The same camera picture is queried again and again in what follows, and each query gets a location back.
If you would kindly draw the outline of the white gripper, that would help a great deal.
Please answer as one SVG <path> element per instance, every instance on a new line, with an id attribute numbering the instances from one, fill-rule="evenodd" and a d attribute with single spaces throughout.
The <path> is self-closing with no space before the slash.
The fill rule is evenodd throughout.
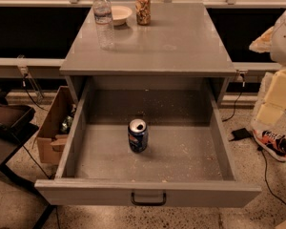
<path id="1" fill-rule="evenodd" d="M 272 47 L 271 27 L 254 40 L 249 50 L 252 52 L 269 52 Z M 286 111 L 286 68 L 276 73 L 265 73 L 261 81 L 257 101 L 253 110 L 251 126 L 254 130 L 273 128 Z"/>

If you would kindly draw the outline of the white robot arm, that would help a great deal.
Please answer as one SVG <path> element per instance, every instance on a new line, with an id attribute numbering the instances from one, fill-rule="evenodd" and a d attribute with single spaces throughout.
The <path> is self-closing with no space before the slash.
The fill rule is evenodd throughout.
<path id="1" fill-rule="evenodd" d="M 249 46 L 253 52 L 268 52 L 282 68 L 264 77 L 265 90 L 258 93 L 251 122 L 255 130 L 267 130 L 276 125 L 286 111 L 286 11 L 275 24 Z"/>

